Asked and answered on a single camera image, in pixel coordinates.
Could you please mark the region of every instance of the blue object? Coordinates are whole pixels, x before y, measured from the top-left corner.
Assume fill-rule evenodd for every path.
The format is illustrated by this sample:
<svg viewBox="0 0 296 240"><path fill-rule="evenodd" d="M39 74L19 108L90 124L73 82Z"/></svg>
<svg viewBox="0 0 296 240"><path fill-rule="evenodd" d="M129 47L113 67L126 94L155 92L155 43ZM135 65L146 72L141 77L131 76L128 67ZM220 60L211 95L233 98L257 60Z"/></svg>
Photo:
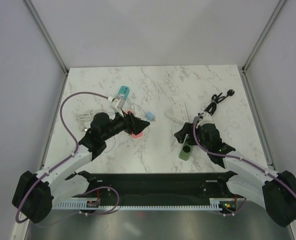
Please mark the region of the blue object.
<svg viewBox="0 0 296 240"><path fill-rule="evenodd" d="M152 114L152 112L146 112L146 119L150 122L155 121L156 117Z"/></svg>
<svg viewBox="0 0 296 240"><path fill-rule="evenodd" d="M130 88L128 86L121 86L117 96L126 100L129 95L129 92Z"/></svg>

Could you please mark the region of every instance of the white wall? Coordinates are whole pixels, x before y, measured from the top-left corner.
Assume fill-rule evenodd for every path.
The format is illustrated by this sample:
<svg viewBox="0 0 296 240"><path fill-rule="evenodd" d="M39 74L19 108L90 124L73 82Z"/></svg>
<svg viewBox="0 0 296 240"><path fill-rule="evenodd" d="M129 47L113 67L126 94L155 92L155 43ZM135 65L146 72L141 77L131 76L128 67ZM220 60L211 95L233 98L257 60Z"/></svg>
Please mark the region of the white wall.
<svg viewBox="0 0 296 240"><path fill-rule="evenodd" d="M63 72L21 0L0 0L0 240L15 222L20 175L35 171Z"/></svg>
<svg viewBox="0 0 296 240"><path fill-rule="evenodd" d="M296 0L284 7L248 74L274 163L296 176Z"/></svg>
<svg viewBox="0 0 296 240"><path fill-rule="evenodd" d="M70 67L243 65L278 0L32 0Z"/></svg>

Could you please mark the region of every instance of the black cable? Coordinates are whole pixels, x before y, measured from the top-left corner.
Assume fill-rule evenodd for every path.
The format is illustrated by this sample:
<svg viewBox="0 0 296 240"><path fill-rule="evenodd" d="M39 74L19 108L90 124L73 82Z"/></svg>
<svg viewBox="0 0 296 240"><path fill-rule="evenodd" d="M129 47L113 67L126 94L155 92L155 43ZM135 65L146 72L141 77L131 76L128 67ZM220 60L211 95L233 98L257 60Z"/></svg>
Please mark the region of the black cable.
<svg viewBox="0 0 296 240"><path fill-rule="evenodd" d="M211 103L206 107L204 112L208 112L210 115L213 115L214 112L217 110L217 104L221 103L223 100L225 100L227 97L234 95L234 90L230 89L227 92L226 96L222 96L222 92L217 95L214 94L211 98Z"/></svg>

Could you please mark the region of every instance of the gray metal frame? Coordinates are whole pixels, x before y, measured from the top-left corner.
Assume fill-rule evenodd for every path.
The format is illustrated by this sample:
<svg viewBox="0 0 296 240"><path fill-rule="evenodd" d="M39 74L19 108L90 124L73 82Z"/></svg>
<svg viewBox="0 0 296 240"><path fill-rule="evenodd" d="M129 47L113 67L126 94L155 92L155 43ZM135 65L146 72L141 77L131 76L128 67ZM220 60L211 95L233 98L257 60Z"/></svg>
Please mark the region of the gray metal frame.
<svg viewBox="0 0 296 240"><path fill-rule="evenodd" d="M31 14L34 22L38 26L42 36L44 37L45 41L47 42L47 44L48 44L49 48L51 49L52 53L54 54L56 60L60 64L60 67L62 68L62 71L67 75L69 73L69 70L68 70L67 66L64 64L64 62L63 62L63 60L62 60L56 46L54 45L54 43L53 43L53 41L52 41L46 27L44 26L39 14L38 14L38 11L34 7L31 0L22 0L22 2L26 6L26 8L28 9L29 13Z"/></svg>
<svg viewBox="0 0 296 240"><path fill-rule="evenodd" d="M266 158L268 166L272 166L274 169L273 160L272 160L273 157L272 157L269 143L268 143L268 140L266 137L266 133L265 133L265 130L264 130L264 127L262 124L261 116L259 114L259 111L258 111L258 108L256 105L255 96L253 95L253 93L251 91L251 83L249 82L247 75L242 70L242 68L238 67L238 69L239 69L241 81L242 81L242 84L243 84L243 87L244 87L244 90L245 90L245 93L246 93L246 96L247 96L247 99L249 102L250 110L251 110L251 113L252 113L252 116L254 119L254 124L257 128L257 132L258 132L259 139L260 139L260 142L262 145L264 156Z"/></svg>
<svg viewBox="0 0 296 240"><path fill-rule="evenodd" d="M52 133L53 133L53 130L54 130L54 126L56 124L56 119L57 119L57 115L59 113L59 109L60 109L60 103L61 103L61 100L62 100L62 97L63 97L63 93L64 93L64 88L66 86L66 83L67 83L67 79L68 79L68 74L66 74L65 78L64 78L64 81L63 81L63 84L62 84L62 87L61 87L61 92L56 100L56 109L55 111L53 112L52 114L52 124L51 126L49 127L49 130L47 132L47 141L45 142L45 144L43 145L42 147L42 152L41 152L41 156L40 156L40 160L39 160L39 163L38 163L38 170L42 169L43 166L44 166L44 162L46 160L46 157L47 157L47 153L48 153L48 150L49 150L49 146L50 146L50 142L51 142L51 137L52 137Z"/></svg>
<svg viewBox="0 0 296 240"><path fill-rule="evenodd" d="M260 46L262 45L263 41L266 39L271 27L273 26L274 22L276 21L277 17L281 13L281 11L282 11L282 9L285 6L285 3L287 1L288 0L279 0L276 7L274 8L272 14L270 15L270 18L269 18L268 22L266 23L266 25L264 26L264 28L263 28L263 30L262 30L262 32L260 34L257 42L255 43L254 47L252 48L249 57L247 58L245 64L243 65L243 70L245 72L249 68L253 58L255 57L258 50L260 49Z"/></svg>

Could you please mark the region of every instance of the purple cable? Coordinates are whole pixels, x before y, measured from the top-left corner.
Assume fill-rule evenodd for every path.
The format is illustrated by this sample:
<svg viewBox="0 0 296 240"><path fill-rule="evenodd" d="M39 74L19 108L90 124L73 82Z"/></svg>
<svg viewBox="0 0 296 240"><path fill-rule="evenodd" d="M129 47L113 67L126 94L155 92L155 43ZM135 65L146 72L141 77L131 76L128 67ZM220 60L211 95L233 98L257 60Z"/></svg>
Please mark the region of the purple cable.
<svg viewBox="0 0 296 240"><path fill-rule="evenodd" d="M225 154L219 154L219 153L214 153L214 152L210 152L208 151L207 149L205 149L203 146L201 146L201 144L199 143L198 139L197 139L197 135L196 135L196 125L197 123L195 122L193 124L193 128L192 128L192 132L193 132L193 137L194 137L194 140L196 141L197 145L203 150L205 151L206 153L208 154L211 154L213 156L218 156L218 157L223 157L223 158L232 158L232 159L237 159L237 160L241 160L249 165L251 165L252 167L254 167L255 169L259 170L260 172L264 173L265 170L261 167L259 167L258 165L252 163L251 161L247 160L247 159L244 159L244 158L240 158L238 156L233 156L233 155L225 155ZM289 188L283 181L279 180L278 178L276 178L275 176L273 176L272 174L268 173L267 176L271 177L272 179L276 180L279 184L281 184L285 189L287 189L287 191L290 192L290 194L296 199L296 193L291 189Z"/></svg>
<svg viewBox="0 0 296 240"><path fill-rule="evenodd" d="M80 91L80 92L76 92L76 93L74 93L74 94L71 94L71 95L68 96L66 99L64 99L64 101L62 102L61 107L60 107L60 119L61 119L61 122L62 122L64 128L67 130L67 132L68 132L69 135L73 138L73 140L74 140L74 142L75 142L75 144L76 144L76 149L75 149L74 152L73 152L74 154L76 154L77 151L78 151L78 149L79 149L79 143L78 143L78 140L76 139L76 137L73 135L73 133L69 130L69 128L68 128L68 126L66 125L66 123L64 122L62 112L63 112L63 106L64 106L64 104L67 102L67 100L69 100L70 98L72 98L72 97L74 97L74 96L76 96L76 95L80 95L80 94L90 94L90 95L95 95L95 96L98 96L98 97L102 97L102 98L104 98L104 99L108 99L108 97L103 96L103 95L98 94L98 93L95 93L95 92L90 92L90 91ZM71 154L71 155L67 156L67 157L66 157L65 159L63 159L61 162L57 163L54 167L52 167L52 168L49 170L49 173L53 172L57 167L61 166L61 165L64 164L67 160L69 160L70 158L72 158L74 154ZM25 218L25 219L23 219L23 220L20 220L20 219L19 219L20 212L21 212L22 207L23 207L24 203L26 202L26 200L27 200L29 194L32 192L32 190L35 188L35 186L36 186L39 182L41 182L41 180L42 180L43 178L46 177L46 175L47 175L47 174L45 173L45 174L43 174L41 177L39 177L39 179L36 180L36 182L30 187L30 189L27 191L27 193L26 193L25 196L23 197L23 199L22 199L22 201L21 201L21 203L20 203L20 205L19 205L19 207L18 207L17 213L16 213L16 222L17 222L17 223L21 224L21 223L24 223L25 221L28 220L28 218Z"/></svg>
<svg viewBox="0 0 296 240"><path fill-rule="evenodd" d="M95 189L92 189L92 190L90 190L90 191L88 191L88 192L85 192L85 193L79 194L79 195L77 195L77 196L83 196L83 195L86 195L86 194L92 193L92 192L94 192L94 191L100 190L100 189L110 189L110 190L114 191L115 194L117 195L117 203L114 205L113 208L111 208L111 209L108 210L108 211L104 211L104 212L95 212L95 213L88 213L88 216L110 214L110 213L111 213L114 209L116 209L116 207L119 205L119 201L120 201L119 193L118 193L113 187L110 187L110 186L100 186L100 187L97 187L97 188L95 188ZM76 214L84 214L84 215L85 215L86 213L85 213L85 212L78 212L78 211L77 211L77 212L73 212L73 213L71 213L71 214L68 214L68 215L66 215L64 218L59 219L59 220L57 220L57 221L55 221L55 222L53 222L53 223L51 223L51 224L49 224L49 225L41 225L41 224L36 224L36 225L37 225L39 228L46 229L46 228L52 227L52 226L55 225L55 224L58 224L59 222L62 222L63 220L65 220L65 219L67 219L67 218L69 218L69 217L71 217L71 216L73 216L73 215L76 215Z"/></svg>

